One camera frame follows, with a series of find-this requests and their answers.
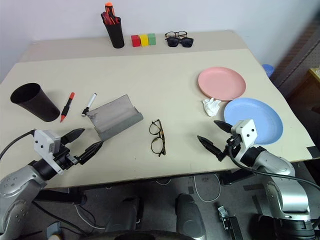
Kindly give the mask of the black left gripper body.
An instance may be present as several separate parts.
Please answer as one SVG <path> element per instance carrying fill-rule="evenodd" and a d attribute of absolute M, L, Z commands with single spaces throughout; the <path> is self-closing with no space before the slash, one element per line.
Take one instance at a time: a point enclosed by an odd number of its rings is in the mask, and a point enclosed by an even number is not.
<path fill-rule="evenodd" d="M 53 160 L 63 171 L 81 162 L 81 158 L 71 155 L 70 149 L 65 145 L 60 145 L 58 152 L 53 154 Z"/>

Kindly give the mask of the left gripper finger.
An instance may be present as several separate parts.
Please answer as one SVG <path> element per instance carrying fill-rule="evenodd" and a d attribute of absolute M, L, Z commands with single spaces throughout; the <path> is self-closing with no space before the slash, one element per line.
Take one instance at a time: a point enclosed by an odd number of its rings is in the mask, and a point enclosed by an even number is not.
<path fill-rule="evenodd" d="M 102 147 L 103 141 L 98 141 L 90 145 L 83 154 L 78 157 L 78 162 L 81 165 L 84 165 L 87 161 L 89 161 Z"/>
<path fill-rule="evenodd" d="M 73 129 L 72 131 L 66 133 L 64 136 L 60 138 L 60 144 L 61 145 L 67 145 L 69 143 L 72 143 L 74 140 L 76 140 L 83 132 L 85 131 L 84 128 L 77 128 Z"/>

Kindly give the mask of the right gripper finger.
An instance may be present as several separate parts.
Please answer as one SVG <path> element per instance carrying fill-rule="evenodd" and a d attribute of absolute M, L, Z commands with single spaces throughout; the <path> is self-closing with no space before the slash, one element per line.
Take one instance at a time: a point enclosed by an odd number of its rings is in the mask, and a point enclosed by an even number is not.
<path fill-rule="evenodd" d="M 225 153 L 217 148 L 210 140 L 199 135 L 197 136 L 197 139 L 200 141 L 203 147 L 210 153 L 214 154 L 220 162 L 225 158 Z"/>
<path fill-rule="evenodd" d="M 224 132 L 226 133 L 231 133 L 231 130 L 232 130 L 232 125 L 227 123 L 227 122 L 224 122 L 222 120 L 214 120 L 213 121 L 221 130 L 223 130 Z"/>

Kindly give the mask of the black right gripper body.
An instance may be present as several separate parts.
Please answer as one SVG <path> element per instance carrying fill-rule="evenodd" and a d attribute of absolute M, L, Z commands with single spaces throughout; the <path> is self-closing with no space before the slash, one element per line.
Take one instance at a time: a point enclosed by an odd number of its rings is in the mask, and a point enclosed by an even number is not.
<path fill-rule="evenodd" d="M 233 134 L 230 138 L 226 140 L 225 148 L 222 152 L 222 157 L 230 156 L 229 147 L 231 147 L 231 153 L 233 157 L 236 157 L 241 149 L 242 137 L 240 134 Z"/>

